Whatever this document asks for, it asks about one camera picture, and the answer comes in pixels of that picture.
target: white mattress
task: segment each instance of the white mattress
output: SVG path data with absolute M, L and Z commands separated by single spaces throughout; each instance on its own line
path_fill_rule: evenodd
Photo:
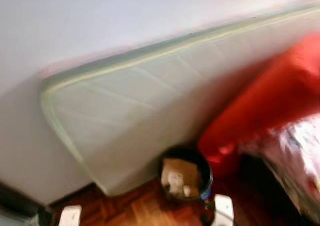
M 156 175 L 168 147 L 193 139 L 268 59 L 319 29 L 320 8 L 209 29 L 48 78 L 43 112 L 110 196 Z

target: white wall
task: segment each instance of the white wall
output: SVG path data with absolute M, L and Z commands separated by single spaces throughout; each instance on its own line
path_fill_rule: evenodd
M 44 204 L 90 182 L 42 117 L 42 69 L 296 1 L 0 0 L 0 180 Z

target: wooden floor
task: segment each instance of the wooden floor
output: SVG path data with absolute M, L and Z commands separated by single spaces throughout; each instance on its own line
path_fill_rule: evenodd
M 275 216 L 269 198 L 255 192 L 237 176 L 216 180 L 212 191 L 232 198 L 236 225 L 290 225 L 282 216 Z M 72 205 L 83 208 L 81 226 L 201 226 L 200 215 L 209 213 L 198 203 L 172 205 L 157 180 L 117 198 L 107 198 L 96 187 L 87 189 L 53 206 L 54 225 L 62 208 Z

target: red fabric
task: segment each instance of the red fabric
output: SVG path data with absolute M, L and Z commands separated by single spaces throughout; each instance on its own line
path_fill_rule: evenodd
M 237 148 L 222 153 L 221 146 L 250 140 L 319 112 L 320 34 L 312 34 L 277 58 L 209 126 L 198 147 L 207 159 L 219 158 L 218 168 L 228 172 L 227 162 L 236 157 Z

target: parquet floor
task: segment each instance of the parquet floor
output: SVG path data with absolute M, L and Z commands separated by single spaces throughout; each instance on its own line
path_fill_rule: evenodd
M 232 198 L 237 225 L 290 225 L 285 218 L 272 217 L 269 199 L 236 176 L 215 181 L 212 191 Z M 80 226 L 201 226 L 200 215 L 209 213 L 196 202 L 172 205 L 158 180 L 116 198 L 107 198 L 98 188 L 91 187 L 53 206 L 54 225 L 63 207 L 72 205 L 83 208 Z

